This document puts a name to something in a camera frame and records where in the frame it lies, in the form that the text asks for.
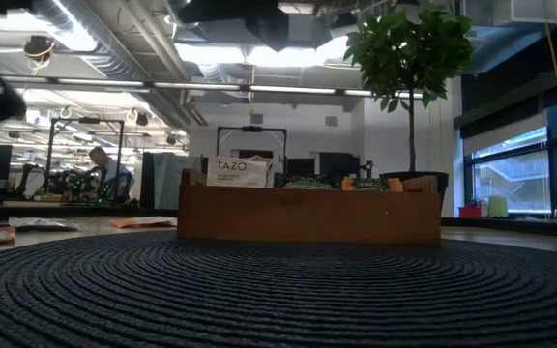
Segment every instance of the ceiling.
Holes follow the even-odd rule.
[[[63,10],[57,9],[57,6],[66,8],[63,14],[67,17],[67,22],[58,23],[56,15],[49,17],[45,11],[39,11],[38,17],[16,12],[10,13],[7,19],[0,18],[0,73],[99,79],[186,79],[220,82],[210,80],[211,76],[204,72],[208,67],[192,61],[184,61],[182,58],[187,57],[186,52],[182,50],[182,44],[231,46],[239,50],[248,60],[254,50],[263,45],[256,42],[256,38],[250,33],[244,32],[242,21],[237,20],[201,23],[189,27],[180,26],[174,32],[173,19],[165,0],[41,0],[39,3],[45,6],[43,10],[55,8],[61,12]],[[475,30],[471,33],[470,39],[477,49],[478,69],[490,69],[542,35],[542,30],[537,30],[534,23],[532,26],[520,25],[521,23],[517,22],[496,24],[493,20],[495,19],[493,11],[483,3],[479,0],[464,2],[466,11],[474,13]],[[317,47],[333,37],[340,38],[345,32],[355,29],[354,26],[328,30],[329,20],[336,18],[338,14],[350,12],[356,13],[357,16],[382,15],[387,11],[384,6],[387,5],[380,5],[379,1],[372,0],[299,0],[280,5],[290,18],[304,22],[312,19],[317,24],[325,20],[326,27],[323,29],[325,32],[322,33],[326,38],[325,41],[308,46],[315,53],[322,52],[325,45],[317,50],[311,46]],[[406,9],[411,13],[418,10],[413,6]],[[36,69],[37,63],[29,60],[22,49],[32,35],[54,37],[59,41],[59,44],[53,48],[48,64],[39,69]],[[204,41],[203,36],[214,40]],[[91,51],[74,50],[80,45],[87,44]],[[351,68],[349,64],[342,61],[342,57],[324,59],[323,63],[305,67],[265,66],[262,60],[255,66],[242,63],[218,63],[214,64],[213,69],[219,69],[223,82],[254,82],[261,85],[312,88],[358,89],[361,87],[360,73],[357,68]],[[127,152],[132,154],[136,148],[144,147],[184,154],[188,149],[188,137],[184,134],[190,127],[202,127],[208,124],[203,113],[199,112],[207,109],[204,105],[226,106],[250,103],[252,100],[255,104],[340,105],[343,111],[350,112],[359,101],[354,97],[281,93],[182,94],[178,91],[158,93],[151,91],[151,94],[135,94],[82,87],[70,90],[70,87],[63,89],[57,85],[41,87],[46,89],[40,90],[36,86],[16,85],[15,87],[30,106],[29,113],[45,117],[46,120],[45,122],[41,119],[42,121],[35,123],[34,118],[33,123],[27,120],[16,120],[0,125],[0,142],[13,142],[19,150],[23,151],[32,149],[29,145],[42,146],[46,143],[43,134],[48,130],[47,118],[58,117],[62,111],[65,115],[68,114],[66,111],[70,111],[71,117],[99,118],[102,120],[99,124],[73,127],[76,132],[93,131],[99,132],[101,136],[100,139],[94,136],[92,140],[79,140],[78,137],[74,138],[73,131],[66,134],[66,130],[62,130],[55,139],[57,145],[89,147],[116,144],[119,138],[112,127],[117,124],[109,125],[106,121],[120,121],[125,125],[124,144]],[[138,126],[134,121],[138,112],[147,113],[149,119],[147,126]],[[20,140],[11,141],[9,132],[15,129],[21,130]],[[170,132],[180,134],[175,146],[165,143],[166,135]]]

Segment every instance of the ceiling duct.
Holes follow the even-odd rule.
[[[278,1],[192,0],[181,6],[182,1],[169,1],[169,11],[182,22],[200,22],[205,41],[212,44],[235,44],[237,39],[237,44],[267,45],[279,51],[288,46],[315,48],[332,38],[322,18],[286,14]]]
[[[149,80],[145,72],[85,1],[36,0],[34,16],[50,24],[49,34],[72,50],[93,50],[100,57],[84,57],[104,76],[122,80]],[[171,127],[184,128],[191,120],[187,110],[160,91],[138,95],[155,108]]]

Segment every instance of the wooden crate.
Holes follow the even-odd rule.
[[[182,185],[178,238],[439,245],[434,193]]]

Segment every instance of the round rug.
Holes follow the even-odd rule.
[[[554,346],[557,253],[177,241],[0,252],[0,347]]]

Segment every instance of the person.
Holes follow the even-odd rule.
[[[106,154],[104,149],[100,146],[97,146],[89,152],[89,157],[92,159],[92,162],[96,164],[96,166],[101,170],[101,175],[104,175],[104,179],[101,178],[101,186],[108,183],[109,181],[115,179],[115,175],[117,173],[117,161],[112,159],[109,155]],[[126,169],[124,164],[120,163],[120,183],[117,189],[117,196],[128,196],[128,192],[124,192],[126,188],[126,177],[122,176],[123,173],[128,173],[131,175],[131,187],[134,185],[134,177],[132,176],[131,172]]]

